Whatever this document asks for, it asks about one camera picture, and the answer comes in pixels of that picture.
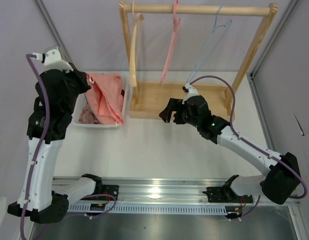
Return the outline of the salmon pink skirt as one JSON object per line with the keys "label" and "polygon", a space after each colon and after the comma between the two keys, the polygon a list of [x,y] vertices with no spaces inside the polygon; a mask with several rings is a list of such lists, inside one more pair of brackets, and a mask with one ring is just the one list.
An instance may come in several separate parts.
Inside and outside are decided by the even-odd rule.
{"label": "salmon pink skirt", "polygon": [[96,119],[103,125],[123,125],[121,76],[117,73],[88,73],[86,81],[90,89],[85,97]]}

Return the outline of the light blue wire hanger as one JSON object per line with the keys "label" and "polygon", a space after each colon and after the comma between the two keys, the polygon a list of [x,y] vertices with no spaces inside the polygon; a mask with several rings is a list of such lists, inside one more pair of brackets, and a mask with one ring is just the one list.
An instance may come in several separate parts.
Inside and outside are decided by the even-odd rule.
{"label": "light blue wire hanger", "polygon": [[213,55],[216,48],[221,43],[222,39],[228,32],[230,26],[232,25],[232,19],[229,19],[227,22],[222,24],[218,24],[218,17],[220,15],[221,10],[223,9],[223,5],[221,5],[217,13],[215,15],[214,24],[210,36],[208,37],[205,45],[195,62],[194,68],[192,69],[191,73],[189,74],[186,84],[190,84],[190,82],[194,79],[197,73],[207,64],[211,56]]}

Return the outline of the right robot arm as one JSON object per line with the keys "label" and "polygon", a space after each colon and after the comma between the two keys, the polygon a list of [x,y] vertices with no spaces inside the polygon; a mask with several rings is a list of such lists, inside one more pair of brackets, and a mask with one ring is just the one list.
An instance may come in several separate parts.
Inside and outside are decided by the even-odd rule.
{"label": "right robot arm", "polygon": [[304,189],[300,197],[307,195],[307,186],[293,154],[280,154],[249,142],[234,131],[229,121],[213,115],[201,95],[187,100],[171,98],[159,117],[165,123],[194,126],[204,139],[231,150],[258,169],[260,175],[233,175],[225,182],[222,194],[227,201],[234,202],[241,196],[264,195],[282,205],[294,197],[292,193],[298,185]]}

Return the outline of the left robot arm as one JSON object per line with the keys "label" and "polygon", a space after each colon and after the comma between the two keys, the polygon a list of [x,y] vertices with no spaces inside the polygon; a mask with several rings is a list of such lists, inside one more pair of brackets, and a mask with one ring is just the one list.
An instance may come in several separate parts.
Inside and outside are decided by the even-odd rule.
{"label": "left robot arm", "polygon": [[37,98],[28,119],[29,154],[26,178],[17,201],[7,212],[29,217],[38,224],[60,222],[70,205],[88,196],[98,200],[103,195],[102,178],[83,174],[75,183],[57,192],[52,189],[57,157],[80,94],[91,87],[82,71],[51,69],[40,74]]}

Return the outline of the beige wooden hanger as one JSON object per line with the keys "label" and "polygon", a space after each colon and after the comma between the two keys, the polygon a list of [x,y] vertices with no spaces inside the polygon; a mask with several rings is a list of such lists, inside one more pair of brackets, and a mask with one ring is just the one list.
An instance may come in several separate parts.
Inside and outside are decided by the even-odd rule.
{"label": "beige wooden hanger", "polygon": [[129,78],[130,86],[137,87],[137,63],[141,44],[144,16],[135,12],[135,1],[132,2],[133,30],[130,43]]}

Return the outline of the pink plastic hanger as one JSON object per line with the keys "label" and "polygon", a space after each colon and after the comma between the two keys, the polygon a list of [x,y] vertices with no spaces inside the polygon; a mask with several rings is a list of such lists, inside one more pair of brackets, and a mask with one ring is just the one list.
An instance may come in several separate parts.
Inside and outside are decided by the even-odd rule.
{"label": "pink plastic hanger", "polygon": [[178,39],[178,35],[179,35],[179,30],[180,30],[180,23],[181,23],[181,17],[177,17],[177,7],[179,5],[179,1],[175,0],[174,1],[174,5],[173,5],[173,32],[172,32],[172,37],[171,37],[171,41],[170,41],[170,45],[169,45],[169,49],[167,52],[167,57],[166,57],[166,61],[165,61],[165,65],[162,71],[162,75],[159,81],[159,85],[161,86],[167,76],[172,58],[173,58],[173,54],[174,54],[174,50],[175,50],[175,46],[176,46],[176,42]]}

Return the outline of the white plastic bin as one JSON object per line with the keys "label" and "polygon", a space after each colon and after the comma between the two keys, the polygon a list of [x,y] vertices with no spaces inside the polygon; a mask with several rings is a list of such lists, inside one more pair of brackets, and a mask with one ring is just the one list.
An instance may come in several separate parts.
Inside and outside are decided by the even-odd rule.
{"label": "white plastic bin", "polygon": [[118,73],[89,72],[87,93],[79,95],[72,125],[92,129],[116,129],[124,124],[129,83]]}

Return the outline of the wooden clothes rack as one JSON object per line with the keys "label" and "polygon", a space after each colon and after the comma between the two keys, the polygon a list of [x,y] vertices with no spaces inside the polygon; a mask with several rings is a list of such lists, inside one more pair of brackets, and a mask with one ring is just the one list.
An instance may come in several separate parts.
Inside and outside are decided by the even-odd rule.
{"label": "wooden clothes rack", "polygon": [[[270,3],[268,7],[249,7],[180,5],[178,1],[175,1],[173,5],[127,4],[124,0],[119,1],[119,13],[127,60],[129,62],[130,86],[133,88],[130,116],[135,119],[159,119],[160,112],[164,109],[169,100],[181,98],[181,101],[185,102],[195,95],[201,95],[206,101],[212,102],[212,110],[214,113],[228,120],[231,115],[231,110],[235,105],[231,97],[237,92],[260,44],[278,12],[278,8],[279,6],[276,3]],[[164,76],[167,75],[179,33],[180,20],[177,18],[177,14],[262,17],[262,21],[230,87],[226,84],[194,84],[192,80],[185,84],[180,82],[163,83],[163,81],[159,83],[149,81],[139,82],[137,80],[137,56],[139,53],[137,31],[142,30],[143,15],[146,13],[173,15],[173,34],[166,64],[163,68]]]}

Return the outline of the dusty pink cloth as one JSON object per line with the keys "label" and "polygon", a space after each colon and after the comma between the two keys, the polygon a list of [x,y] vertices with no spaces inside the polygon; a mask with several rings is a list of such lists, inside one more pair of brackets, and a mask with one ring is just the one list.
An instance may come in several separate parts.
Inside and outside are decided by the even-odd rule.
{"label": "dusty pink cloth", "polygon": [[80,124],[99,125],[101,124],[98,118],[98,107],[96,104],[90,106],[88,102],[85,103],[79,116],[78,122]]}

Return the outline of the aluminium mounting rail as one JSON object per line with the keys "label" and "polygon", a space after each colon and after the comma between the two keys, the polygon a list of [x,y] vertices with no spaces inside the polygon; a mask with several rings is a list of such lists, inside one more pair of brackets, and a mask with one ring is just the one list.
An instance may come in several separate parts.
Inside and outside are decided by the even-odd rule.
{"label": "aluminium mounting rail", "polygon": [[225,179],[103,177],[105,185],[118,185],[119,203],[201,205],[208,203],[207,187],[219,187]]}

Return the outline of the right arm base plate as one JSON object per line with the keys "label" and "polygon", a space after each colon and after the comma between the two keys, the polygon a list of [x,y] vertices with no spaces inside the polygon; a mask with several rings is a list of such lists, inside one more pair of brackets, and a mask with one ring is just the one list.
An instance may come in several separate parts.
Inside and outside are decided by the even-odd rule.
{"label": "right arm base plate", "polygon": [[251,195],[239,196],[234,193],[230,188],[222,186],[210,186],[202,192],[207,196],[209,203],[253,203]]}

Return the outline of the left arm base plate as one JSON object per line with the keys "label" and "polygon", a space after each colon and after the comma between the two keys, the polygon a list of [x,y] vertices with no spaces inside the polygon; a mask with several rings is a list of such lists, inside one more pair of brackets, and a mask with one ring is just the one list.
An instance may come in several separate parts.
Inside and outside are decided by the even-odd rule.
{"label": "left arm base plate", "polygon": [[[98,194],[108,194],[112,195],[115,197],[115,199],[118,199],[119,195],[119,185],[113,185],[113,184],[104,184],[102,188],[98,188],[93,195],[98,195]],[[111,197],[108,196],[93,196],[93,200],[98,200],[98,201],[113,201]]]}

